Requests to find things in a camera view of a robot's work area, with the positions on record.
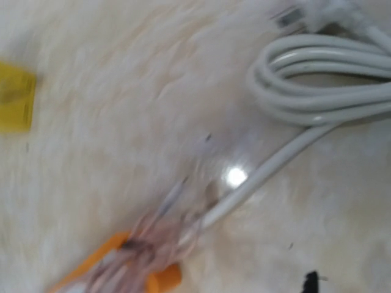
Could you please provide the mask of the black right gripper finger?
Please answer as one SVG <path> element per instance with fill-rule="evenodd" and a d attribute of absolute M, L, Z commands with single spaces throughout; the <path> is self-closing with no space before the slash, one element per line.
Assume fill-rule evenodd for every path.
<path fill-rule="evenodd" d="M 328 278 L 319 275 L 314 270 L 306 274 L 305 280 L 302 284 L 302 293 L 319 293 L 320 292 L 320 281 L 327 281 Z"/>

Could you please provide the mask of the orange power strip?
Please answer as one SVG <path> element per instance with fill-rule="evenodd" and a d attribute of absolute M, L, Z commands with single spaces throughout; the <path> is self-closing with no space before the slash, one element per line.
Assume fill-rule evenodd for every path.
<path fill-rule="evenodd" d="M 77 278 L 104 263 L 114 255 L 123 243 L 128 239 L 130 231 L 121 231 L 111 236 L 102 246 L 96 249 L 82 263 L 65 278 L 60 280 L 46 292 L 60 292 L 60 289 L 76 281 Z M 146 281 L 146 292 L 168 292 L 175 289 L 182 281 L 182 272 L 178 263 L 170 265 L 161 272 L 151 274 Z"/>

